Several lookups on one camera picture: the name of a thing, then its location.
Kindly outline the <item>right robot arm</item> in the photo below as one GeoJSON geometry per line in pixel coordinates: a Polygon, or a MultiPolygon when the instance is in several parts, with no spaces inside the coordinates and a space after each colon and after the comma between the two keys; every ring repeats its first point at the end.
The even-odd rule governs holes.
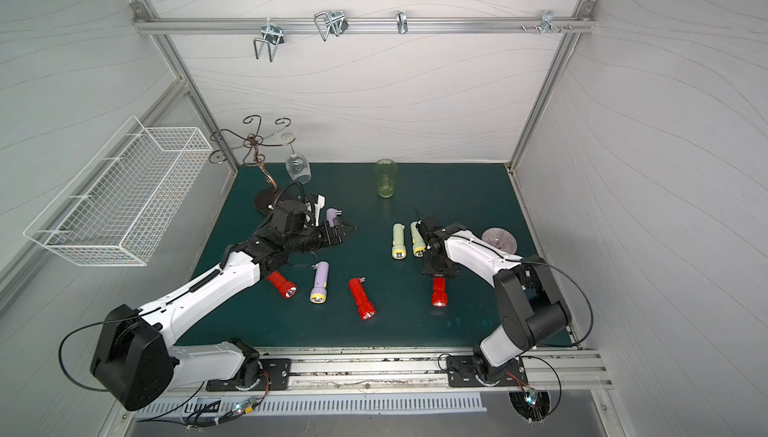
{"type": "Polygon", "coordinates": [[[413,222],[411,230],[423,240],[416,253],[432,278],[434,302],[447,302],[447,280],[463,268],[494,290],[499,325],[473,348],[469,361],[479,385],[498,385],[512,362],[571,324],[557,269],[541,257],[506,252],[433,215],[413,222]]]}

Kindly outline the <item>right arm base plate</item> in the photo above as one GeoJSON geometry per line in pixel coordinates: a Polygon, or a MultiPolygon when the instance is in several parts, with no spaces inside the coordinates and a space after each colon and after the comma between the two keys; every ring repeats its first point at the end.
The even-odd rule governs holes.
{"type": "Polygon", "coordinates": [[[504,366],[488,367],[477,362],[477,355],[441,354],[439,369],[447,375],[451,388],[527,388],[526,369],[519,359],[504,366]]]}

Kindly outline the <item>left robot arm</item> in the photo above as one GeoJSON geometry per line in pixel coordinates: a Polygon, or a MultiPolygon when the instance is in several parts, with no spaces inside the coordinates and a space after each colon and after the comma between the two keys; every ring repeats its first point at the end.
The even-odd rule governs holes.
{"type": "Polygon", "coordinates": [[[220,381],[247,391],[263,371],[260,353],[242,339],[181,346],[179,339],[231,297],[261,281],[286,299],[295,286],[280,270],[291,255],[343,243],[355,231],[333,208],[295,200],[278,202],[246,240],[229,245],[213,267],[170,293],[137,308],[120,305],[100,322],[90,364],[99,391],[124,409],[140,410],[167,390],[220,381]]]}

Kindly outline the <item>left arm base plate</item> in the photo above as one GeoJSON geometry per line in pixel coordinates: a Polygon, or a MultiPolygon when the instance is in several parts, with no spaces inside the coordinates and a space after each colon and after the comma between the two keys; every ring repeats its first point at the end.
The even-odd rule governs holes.
{"type": "Polygon", "coordinates": [[[229,380],[209,380],[208,392],[258,392],[286,390],[291,360],[281,358],[260,359],[246,364],[245,370],[229,380]]]}

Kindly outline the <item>pale green flashlight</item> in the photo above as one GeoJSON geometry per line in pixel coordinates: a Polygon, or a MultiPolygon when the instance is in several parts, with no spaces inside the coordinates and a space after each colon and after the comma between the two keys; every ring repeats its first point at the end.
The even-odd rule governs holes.
{"type": "Polygon", "coordinates": [[[421,258],[426,250],[426,243],[419,232],[418,221],[410,223],[410,234],[412,242],[412,253],[415,257],[421,258]]]}
{"type": "Polygon", "coordinates": [[[395,223],[392,226],[391,256],[396,260],[405,259],[407,256],[404,232],[405,226],[402,223],[395,223]]]}

